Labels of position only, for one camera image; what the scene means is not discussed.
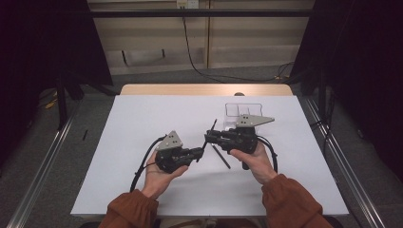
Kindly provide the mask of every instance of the black cable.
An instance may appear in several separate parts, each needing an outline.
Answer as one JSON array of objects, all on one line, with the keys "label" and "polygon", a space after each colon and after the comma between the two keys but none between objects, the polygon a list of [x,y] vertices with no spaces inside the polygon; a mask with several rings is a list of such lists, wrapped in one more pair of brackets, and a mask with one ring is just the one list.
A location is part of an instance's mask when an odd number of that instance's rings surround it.
[{"label": "black cable", "polygon": [[298,73],[294,72],[294,75],[292,77],[290,75],[290,78],[286,79],[283,83],[286,85],[296,84],[301,82],[305,77],[314,74],[317,69],[315,62],[315,58],[312,57],[304,69],[300,70]]},{"label": "black cable", "polygon": [[[332,129],[332,119],[333,119],[333,113],[334,113],[334,110],[335,110],[335,104],[336,104],[336,95],[331,90],[331,94],[330,94],[329,101],[328,101],[328,108],[326,110],[326,120],[327,120],[327,126],[328,127],[327,127],[327,131],[326,131],[326,135],[325,135],[325,139],[324,139],[324,143],[323,143],[323,157],[325,158],[325,161],[326,161],[326,153],[325,153],[326,142],[329,140],[329,136],[330,136],[331,129]],[[336,186],[338,188],[338,191],[340,192],[340,196],[343,198],[344,203],[346,204],[347,210],[353,216],[353,218],[357,222],[358,226],[360,228],[362,228],[363,226],[362,226],[361,222],[359,221],[358,217],[356,216],[356,214],[352,210],[351,206],[349,205],[349,203],[347,202],[347,200],[345,199],[345,197],[341,193],[341,189],[338,186],[337,182],[336,182]]]},{"label": "black cable", "polygon": [[[240,78],[240,77],[235,77],[235,76],[228,76],[228,75],[206,74],[206,73],[202,73],[202,72],[198,71],[198,70],[196,69],[195,65],[193,64],[192,56],[191,56],[191,54],[190,54],[189,41],[188,41],[188,38],[187,38],[186,19],[183,17],[183,18],[182,18],[182,21],[183,21],[183,28],[184,28],[184,37],[185,37],[185,39],[186,39],[187,54],[188,54],[188,56],[189,56],[190,65],[191,65],[191,66],[193,67],[193,69],[194,69],[196,72],[198,72],[202,77],[207,78],[207,79],[210,79],[210,80],[214,80],[214,81],[219,82],[219,83],[222,83],[222,84],[225,84],[225,82],[223,82],[223,81],[221,81],[221,80],[218,80],[218,79],[215,79],[215,78],[229,78],[229,79],[243,80],[243,81],[249,81],[249,82],[258,82],[258,83],[265,83],[265,82],[270,82],[270,81],[276,80],[276,78],[277,78],[276,76],[275,76],[275,77],[272,77],[272,78],[270,78],[270,79],[261,79],[261,80],[260,80],[260,79],[245,79],[245,78]],[[285,65],[283,65],[283,66],[291,65],[291,64],[293,64],[293,63],[294,63],[294,62],[291,62],[291,63],[285,64]]]},{"label": "black cable", "polygon": [[323,158],[325,159],[325,161],[326,161],[326,142],[329,140],[329,136],[330,136],[331,129],[332,129],[332,118],[333,118],[333,112],[335,110],[335,101],[336,101],[336,95],[331,90],[331,94],[330,94],[329,101],[328,101],[328,107],[327,107],[326,114],[325,114],[325,119],[326,119],[325,122],[323,122],[323,120],[319,120],[315,123],[310,123],[311,128],[314,126],[324,125],[327,123],[327,125],[324,126],[324,130],[326,133],[325,133],[325,138],[323,140],[323,145],[322,145],[322,155],[323,155]]},{"label": "black cable", "polygon": [[150,145],[150,147],[148,148],[147,152],[146,152],[145,155],[144,155],[142,164],[140,165],[139,170],[137,170],[137,172],[135,173],[133,182],[131,182],[130,192],[133,192],[134,188],[136,187],[137,181],[139,180],[140,176],[141,176],[142,173],[143,173],[143,170],[149,165],[149,164],[148,164],[148,165],[144,166],[145,161],[147,160],[148,154],[150,153],[151,149],[154,147],[155,144],[157,144],[157,142],[162,141],[165,137],[166,137],[166,136],[163,136],[163,137],[158,138],[158,139],[157,139],[156,141],[154,141],[154,142]]},{"label": "black cable", "polygon": [[277,156],[278,156],[278,155],[275,153],[275,150],[273,149],[272,144],[270,144],[270,142],[269,142],[267,139],[263,138],[262,136],[258,136],[258,140],[259,140],[261,143],[265,144],[265,145],[269,148],[270,153],[272,154],[273,169],[274,169],[274,170],[276,171],[276,173],[277,173],[277,172],[278,172],[278,161],[277,161]]},{"label": "black cable", "polygon": [[281,66],[278,67],[278,83],[280,83],[280,81],[281,81],[281,74],[282,74],[282,72],[284,72],[284,70],[285,70],[288,66],[293,65],[293,64],[294,64],[294,62],[290,62],[290,63],[288,63],[288,64],[283,64],[283,65],[281,65]]},{"label": "black cable", "polygon": [[156,164],[156,162],[152,162],[152,163],[146,165],[145,168],[148,167],[148,166],[150,166],[150,165],[152,165],[152,164]]}]

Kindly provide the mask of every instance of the metal rail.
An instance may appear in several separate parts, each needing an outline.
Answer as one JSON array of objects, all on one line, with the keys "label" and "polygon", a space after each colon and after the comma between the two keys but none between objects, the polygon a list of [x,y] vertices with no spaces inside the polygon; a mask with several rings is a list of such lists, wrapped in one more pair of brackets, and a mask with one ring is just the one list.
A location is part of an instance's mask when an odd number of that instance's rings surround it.
[{"label": "metal rail", "polygon": [[[306,100],[308,107],[310,108],[315,120],[318,122],[320,121],[320,117],[318,114],[318,108],[316,103],[312,99]],[[321,124],[319,126],[320,132],[322,133],[323,137],[326,138],[327,132],[327,125]],[[347,161],[347,158],[344,156],[343,151],[341,150],[335,136],[332,132],[328,135],[328,145],[331,149],[333,156],[336,159],[340,170],[346,179],[350,189],[352,190],[355,199],[357,200],[362,212],[364,213],[367,221],[370,223],[371,227],[378,228],[378,227],[385,227],[380,215],[378,214],[373,201],[368,196],[367,192],[364,190],[364,187],[358,180],[358,177],[355,175],[352,166]]]},{"label": "metal rail", "polygon": [[310,17],[311,9],[94,9],[92,11],[58,11],[57,15],[119,17]]},{"label": "metal rail", "polygon": [[23,199],[12,215],[7,228],[23,228],[25,223],[27,222],[30,211],[32,210],[34,203],[41,193],[45,180],[47,179],[48,173],[50,172],[50,168],[53,165],[60,148],[62,147],[66,135],[71,127],[72,119],[77,114],[80,103],[81,101],[74,106],[71,116],[68,118],[64,127],[61,130],[57,131],[56,136],[54,137],[54,140],[44,160],[42,161],[41,166],[38,169],[38,172],[36,173],[32,183],[29,186],[29,190],[24,195]]}]

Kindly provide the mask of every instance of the orange sleeve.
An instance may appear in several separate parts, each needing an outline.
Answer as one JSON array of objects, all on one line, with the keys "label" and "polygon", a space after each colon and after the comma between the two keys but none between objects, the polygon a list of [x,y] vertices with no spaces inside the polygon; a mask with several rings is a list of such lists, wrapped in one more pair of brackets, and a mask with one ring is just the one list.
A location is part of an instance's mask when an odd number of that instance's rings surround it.
[{"label": "orange sleeve", "polygon": [[157,216],[158,202],[139,190],[123,193],[108,206],[100,228],[152,227]]},{"label": "orange sleeve", "polygon": [[296,180],[280,174],[261,190],[269,227],[332,227],[322,216],[322,206]]}]

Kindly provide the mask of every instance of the white paper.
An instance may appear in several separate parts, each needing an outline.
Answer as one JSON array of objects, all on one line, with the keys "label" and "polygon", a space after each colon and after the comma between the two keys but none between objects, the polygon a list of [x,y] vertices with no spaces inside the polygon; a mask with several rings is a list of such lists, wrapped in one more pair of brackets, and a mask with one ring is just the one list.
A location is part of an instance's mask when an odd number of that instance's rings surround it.
[{"label": "white paper", "polygon": [[[71,214],[104,215],[107,205],[129,190],[148,147],[172,130],[177,131],[183,148],[201,147],[203,134],[215,119],[215,129],[222,130],[227,103],[262,104],[262,115],[276,120],[261,125],[258,133],[278,154],[279,173],[300,182],[323,206],[324,214],[348,214],[297,97],[157,95],[116,97]],[[202,159],[193,161],[159,197],[160,217],[266,215],[261,185],[237,159],[221,153],[231,169],[208,144]],[[144,174],[137,188],[143,184]]]}]

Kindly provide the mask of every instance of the grey bracket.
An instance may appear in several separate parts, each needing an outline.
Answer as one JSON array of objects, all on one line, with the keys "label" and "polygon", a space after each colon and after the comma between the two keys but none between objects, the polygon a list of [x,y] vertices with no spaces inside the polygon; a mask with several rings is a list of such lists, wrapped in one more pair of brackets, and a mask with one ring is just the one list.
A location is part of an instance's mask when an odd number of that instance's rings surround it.
[{"label": "grey bracket", "polygon": [[178,134],[176,131],[171,131],[165,138],[163,139],[162,142],[157,146],[156,150],[157,151],[162,151],[166,149],[172,149],[176,147],[181,147],[183,145],[181,139],[179,138]]},{"label": "grey bracket", "polygon": [[267,124],[273,122],[275,119],[273,117],[262,117],[254,115],[240,115],[236,122],[236,127],[251,127],[261,124]]}]

